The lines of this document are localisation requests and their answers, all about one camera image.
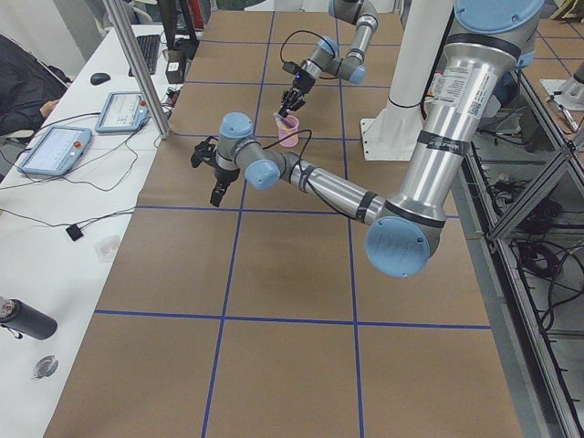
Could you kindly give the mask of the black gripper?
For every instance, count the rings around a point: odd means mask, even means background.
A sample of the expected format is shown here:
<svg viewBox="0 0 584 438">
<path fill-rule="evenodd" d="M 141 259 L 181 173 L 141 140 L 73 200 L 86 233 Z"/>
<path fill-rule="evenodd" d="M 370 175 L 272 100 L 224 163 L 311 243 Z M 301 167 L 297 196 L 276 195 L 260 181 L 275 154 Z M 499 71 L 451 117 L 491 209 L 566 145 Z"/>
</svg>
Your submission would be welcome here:
<svg viewBox="0 0 584 438">
<path fill-rule="evenodd" d="M 311 91 L 316 79 L 303 67 L 292 61 L 284 61 L 282 69 L 294 76 L 290 89 L 284 91 L 278 115 L 286 118 L 290 111 L 299 110 L 306 102 L 305 96 Z"/>
<path fill-rule="evenodd" d="M 192 167 L 197 168 L 202 163 L 214 169 L 216 184 L 211 192 L 210 204 L 214 207 L 219 207 L 229 185 L 238 179 L 240 169 L 217 151 L 217 139 L 214 136 L 207 137 L 193 149 L 193 155 L 191 156 Z"/>
</svg>

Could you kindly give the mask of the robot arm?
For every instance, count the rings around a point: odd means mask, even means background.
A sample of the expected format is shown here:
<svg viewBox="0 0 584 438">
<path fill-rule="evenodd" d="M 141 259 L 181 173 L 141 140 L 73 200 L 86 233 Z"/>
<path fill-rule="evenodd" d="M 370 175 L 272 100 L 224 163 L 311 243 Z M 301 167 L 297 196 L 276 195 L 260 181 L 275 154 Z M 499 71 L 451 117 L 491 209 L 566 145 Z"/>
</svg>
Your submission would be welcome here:
<svg viewBox="0 0 584 438">
<path fill-rule="evenodd" d="M 406 17 L 388 103 L 361 123 L 364 147 L 391 157 L 391 144 L 409 162 L 397 193 L 383 198 L 306 162 L 273 151 L 252 134 L 243 113 L 224 116 L 217 137 L 198 144 L 192 166 L 208 164 L 218 205 L 239 176 L 265 190 L 286 181 L 349 219 L 367 225 L 365 250 L 382 273 L 420 272 L 435 252 L 446 217 L 443 204 L 496 85 L 528 65 L 542 4 L 538 1 L 399 2 Z"/>
<path fill-rule="evenodd" d="M 366 50 L 378 28 L 378 12 L 370 1 L 330 1 L 329 14 L 343 22 L 355 26 L 355 33 L 350 49 L 343 57 L 339 54 L 337 42 L 320 36 L 316 48 L 301 64 L 282 61 L 282 69 L 293 76 L 289 89 L 285 90 L 277 116 L 282 120 L 291 112 L 299 110 L 305 103 L 305 96 L 311 91 L 322 74 L 332 78 L 346 80 L 359 85 L 366 68 L 364 60 Z"/>
</svg>

